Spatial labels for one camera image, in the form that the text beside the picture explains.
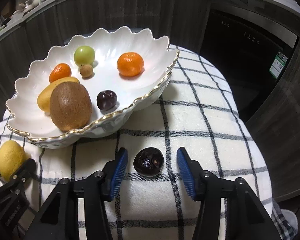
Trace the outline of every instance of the small brown fruit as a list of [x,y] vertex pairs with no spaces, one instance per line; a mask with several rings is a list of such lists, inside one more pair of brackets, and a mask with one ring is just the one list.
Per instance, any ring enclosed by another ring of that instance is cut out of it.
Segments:
[[89,64],[81,65],[79,72],[83,78],[88,78],[93,74],[93,68]]
[[92,104],[86,88],[75,82],[58,85],[50,98],[50,115],[61,131],[82,128],[91,117]]

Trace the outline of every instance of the mango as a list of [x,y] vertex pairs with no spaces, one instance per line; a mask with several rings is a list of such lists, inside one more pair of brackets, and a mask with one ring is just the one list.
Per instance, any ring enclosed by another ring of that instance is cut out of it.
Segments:
[[75,77],[65,77],[65,78],[60,78],[54,82],[52,82],[50,85],[48,85],[38,96],[37,98],[37,104],[39,108],[46,112],[50,112],[50,98],[53,90],[57,87],[57,85],[64,83],[64,82],[75,82],[75,83],[80,83],[79,79]]

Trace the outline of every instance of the yellow fruit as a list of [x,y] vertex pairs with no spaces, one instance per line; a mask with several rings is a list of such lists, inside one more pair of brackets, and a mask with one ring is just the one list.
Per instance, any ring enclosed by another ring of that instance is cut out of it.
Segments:
[[63,83],[63,82],[76,82],[79,83],[79,80],[75,77],[65,77],[60,78],[54,82],[52,82],[50,85],[48,85],[38,96],[37,98],[37,104],[39,108],[46,112],[50,112],[50,97],[52,94],[52,91],[57,87],[57,85]]
[[0,147],[0,174],[6,181],[27,159],[24,149],[15,141],[6,141]]

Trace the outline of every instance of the dark wood panel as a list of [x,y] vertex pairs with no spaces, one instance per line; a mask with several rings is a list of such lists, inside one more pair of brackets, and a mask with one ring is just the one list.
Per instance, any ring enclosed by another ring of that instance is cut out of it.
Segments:
[[57,4],[61,36],[92,33],[98,28],[118,29],[123,25],[142,28],[144,0],[67,0]]
[[15,93],[15,80],[28,75],[33,60],[24,27],[16,29],[0,41],[0,121],[6,100]]
[[175,0],[170,37],[172,44],[200,51],[208,4],[207,0]]
[[25,28],[31,51],[36,60],[44,59],[52,46],[63,46],[55,6],[26,22]]
[[300,195],[300,40],[277,86],[246,126],[268,166],[274,198]]
[[158,36],[171,36],[175,0],[161,0]]
[[198,52],[209,8],[208,0],[67,0],[57,5],[57,15],[63,40],[126,25],[150,28],[155,38],[168,35],[171,43]]

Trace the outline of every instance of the screw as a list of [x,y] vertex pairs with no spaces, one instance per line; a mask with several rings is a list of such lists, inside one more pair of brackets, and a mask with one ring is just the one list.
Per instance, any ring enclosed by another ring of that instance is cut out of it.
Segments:
[[244,179],[243,178],[237,178],[237,181],[239,184],[244,184]]
[[209,174],[208,171],[203,171],[203,175],[204,175],[205,177],[209,177],[209,176],[210,176],[210,174]]
[[68,178],[63,178],[63,179],[61,179],[60,180],[60,184],[62,184],[62,185],[65,185],[65,184],[67,184],[69,182],[69,179]]
[[95,173],[94,173],[94,176],[95,177],[97,177],[97,178],[100,178],[100,177],[102,177],[103,176],[103,171],[96,171]]

